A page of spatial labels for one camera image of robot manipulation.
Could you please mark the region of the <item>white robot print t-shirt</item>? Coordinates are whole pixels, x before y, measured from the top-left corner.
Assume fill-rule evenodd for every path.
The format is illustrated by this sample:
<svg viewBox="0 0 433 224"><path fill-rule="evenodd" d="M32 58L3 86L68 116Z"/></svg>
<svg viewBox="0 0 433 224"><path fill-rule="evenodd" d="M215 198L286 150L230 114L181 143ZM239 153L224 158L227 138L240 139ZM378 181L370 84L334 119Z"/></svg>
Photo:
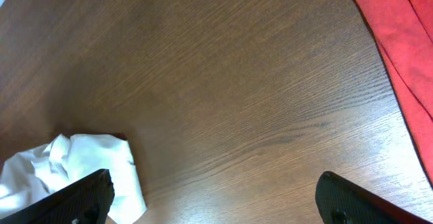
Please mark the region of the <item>white robot print t-shirt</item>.
<svg viewBox="0 0 433 224"><path fill-rule="evenodd" d="M114 184L108 216L134 223L146 211L137 169L127 140L112 135L58 135L51 143L18 152L1 171L1 217L7 217L99 170Z"/></svg>

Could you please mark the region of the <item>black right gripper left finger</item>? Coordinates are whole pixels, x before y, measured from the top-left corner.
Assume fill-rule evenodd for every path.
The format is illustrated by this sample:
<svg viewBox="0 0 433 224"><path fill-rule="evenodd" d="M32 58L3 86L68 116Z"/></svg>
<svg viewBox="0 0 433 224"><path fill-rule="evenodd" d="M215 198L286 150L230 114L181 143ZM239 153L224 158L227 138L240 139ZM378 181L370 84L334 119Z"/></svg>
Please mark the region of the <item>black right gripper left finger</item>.
<svg viewBox="0 0 433 224"><path fill-rule="evenodd" d="M1 224L104 224L114 200L108 169L99 169L60 191L1 219Z"/></svg>

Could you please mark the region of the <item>red t-shirt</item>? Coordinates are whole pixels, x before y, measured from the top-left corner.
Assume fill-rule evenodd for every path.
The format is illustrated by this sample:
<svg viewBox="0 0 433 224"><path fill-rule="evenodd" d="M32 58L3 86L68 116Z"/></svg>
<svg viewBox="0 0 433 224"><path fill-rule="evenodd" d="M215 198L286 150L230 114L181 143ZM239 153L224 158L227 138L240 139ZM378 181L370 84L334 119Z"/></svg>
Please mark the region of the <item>red t-shirt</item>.
<svg viewBox="0 0 433 224"><path fill-rule="evenodd" d="M355 0L373 31L419 159L432 177L432 0Z"/></svg>

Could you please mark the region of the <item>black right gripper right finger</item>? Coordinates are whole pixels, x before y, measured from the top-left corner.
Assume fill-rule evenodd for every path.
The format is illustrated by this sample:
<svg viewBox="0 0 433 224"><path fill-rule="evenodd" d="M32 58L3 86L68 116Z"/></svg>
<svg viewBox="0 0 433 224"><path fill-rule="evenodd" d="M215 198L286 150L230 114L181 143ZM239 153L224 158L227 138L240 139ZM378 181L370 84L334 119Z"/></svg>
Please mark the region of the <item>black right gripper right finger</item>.
<svg viewBox="0 0 433 224"><path fill-rule="evenodd" d="M430 223L331 171L320 176L315 203L326 224Z"/></svg>

